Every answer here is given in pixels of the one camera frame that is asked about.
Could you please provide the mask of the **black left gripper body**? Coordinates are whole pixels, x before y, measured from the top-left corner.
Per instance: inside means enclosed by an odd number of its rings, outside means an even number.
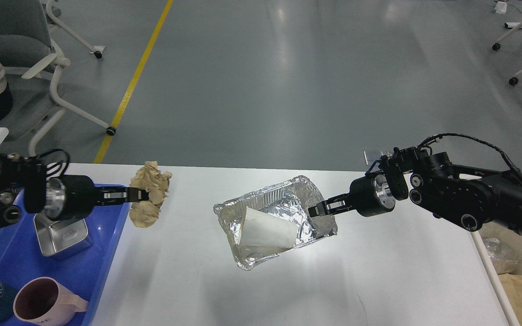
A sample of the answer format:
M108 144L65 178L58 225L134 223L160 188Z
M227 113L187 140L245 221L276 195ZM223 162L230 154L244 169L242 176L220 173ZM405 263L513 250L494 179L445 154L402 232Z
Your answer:
M45 216L51 221L81 220L100 200L100 188L84 175L63 175L46 182Z

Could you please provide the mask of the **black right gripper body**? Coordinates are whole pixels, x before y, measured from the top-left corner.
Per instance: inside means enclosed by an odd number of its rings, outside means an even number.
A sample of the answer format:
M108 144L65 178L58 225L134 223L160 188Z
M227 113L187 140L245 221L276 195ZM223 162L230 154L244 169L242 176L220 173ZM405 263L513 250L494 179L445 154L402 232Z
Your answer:
M386 177L369 175L355 179L349 188L349 204L364 217L391 212L396 199L390 191Z

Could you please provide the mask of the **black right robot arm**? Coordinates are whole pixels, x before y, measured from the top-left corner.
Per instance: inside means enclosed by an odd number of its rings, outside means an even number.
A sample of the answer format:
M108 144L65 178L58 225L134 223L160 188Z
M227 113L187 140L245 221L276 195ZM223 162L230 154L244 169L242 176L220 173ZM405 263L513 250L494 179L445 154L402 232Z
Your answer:
M446 152L431 145L454 133L430 136L416 146L394 148L373 161L345 194L309 208L310 217L357 211L371 217L391 212L397 201L415 205L458 227L475 232L494 221L522 236L522 171L499 147L469 136L497 151L505 171L453 164Z

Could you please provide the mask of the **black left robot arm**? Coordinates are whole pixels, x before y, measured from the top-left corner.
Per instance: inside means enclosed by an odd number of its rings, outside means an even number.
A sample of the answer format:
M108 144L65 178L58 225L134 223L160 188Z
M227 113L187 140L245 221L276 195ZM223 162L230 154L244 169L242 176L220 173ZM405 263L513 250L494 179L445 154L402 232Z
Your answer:
M50 221L78 221L96 206L119 206L149 199L147 190L95 186L85 175L67 175L70 155L52 149L31 157L0 155L0 229L17 223L22 210L15 204L23 190L23 209L43 213Z

